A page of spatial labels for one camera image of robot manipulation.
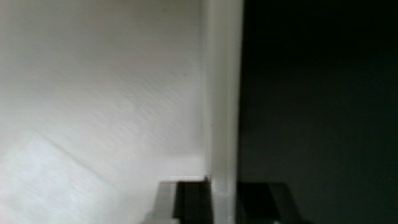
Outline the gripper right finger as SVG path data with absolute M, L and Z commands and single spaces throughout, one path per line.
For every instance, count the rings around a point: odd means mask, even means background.
M 236 224 L 309 224 L 284 183 L 240 182 Z

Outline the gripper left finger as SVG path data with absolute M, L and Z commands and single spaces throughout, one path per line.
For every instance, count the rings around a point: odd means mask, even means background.
M 208 179 L 160 183 L 153 210 L 140 224 L 211 224 Z

